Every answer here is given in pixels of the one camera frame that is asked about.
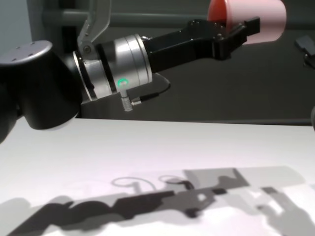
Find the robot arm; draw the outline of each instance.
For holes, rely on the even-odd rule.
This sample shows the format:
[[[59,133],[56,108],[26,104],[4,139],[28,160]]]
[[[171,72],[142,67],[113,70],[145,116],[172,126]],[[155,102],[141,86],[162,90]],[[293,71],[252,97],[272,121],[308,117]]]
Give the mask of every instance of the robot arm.
[[[78,51],[60,57],[50,42],[37,41],[0,57],[0,143],[21,116],[34,129],[51,129],[76,117],[82,103],[116,93],[130,110],[127,91],[150,83],[153,73],[201,58],[226,60],[260,31],[259,18],[229,32],[219,22],[193,20],[157,38],[95,44],[109,19],[110,1],[93,0]]]

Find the metal bracket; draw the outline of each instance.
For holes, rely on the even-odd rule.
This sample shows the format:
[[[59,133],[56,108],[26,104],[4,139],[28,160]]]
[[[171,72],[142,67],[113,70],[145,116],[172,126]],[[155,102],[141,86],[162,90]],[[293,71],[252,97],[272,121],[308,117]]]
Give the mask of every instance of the metal bracket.
[[[303,36],[295,41],[295,45],[303,53],[305,53],[305,65],[315,69],[315,43],[309,36]]]
[[[111,0],[90,0],[88,17],[77,40],[79,51],[84,58],[92,59],[93,44],[108,28],[110,14]]]

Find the red cup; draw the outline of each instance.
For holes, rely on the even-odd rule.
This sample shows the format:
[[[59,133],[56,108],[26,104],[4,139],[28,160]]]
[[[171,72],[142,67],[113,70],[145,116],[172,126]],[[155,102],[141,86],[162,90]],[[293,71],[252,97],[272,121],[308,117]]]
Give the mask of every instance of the red cup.
[[[245,44],[276,41],[286,26],[286,9],[281,0],[211,0],[208,20],[225,22],[227,30],[253,17],[260,17],[260,33]]]

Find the green led light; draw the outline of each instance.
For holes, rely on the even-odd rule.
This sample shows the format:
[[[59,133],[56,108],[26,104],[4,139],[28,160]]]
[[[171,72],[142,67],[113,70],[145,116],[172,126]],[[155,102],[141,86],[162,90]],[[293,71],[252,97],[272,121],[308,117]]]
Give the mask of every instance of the green led light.
[[[129,84],[129,80],[126,78],[122,78],[122,79],[118,80],[117,84],[118,84],[118,87],[121,87],[121,86]]]

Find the white table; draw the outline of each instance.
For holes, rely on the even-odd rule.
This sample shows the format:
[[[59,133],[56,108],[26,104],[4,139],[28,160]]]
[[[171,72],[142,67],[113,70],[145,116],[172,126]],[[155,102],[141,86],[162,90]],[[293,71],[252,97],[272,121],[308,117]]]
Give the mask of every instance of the white table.
[[[312,184],[310,127],[22,119],[0,145],[0,235],[315,235]]]

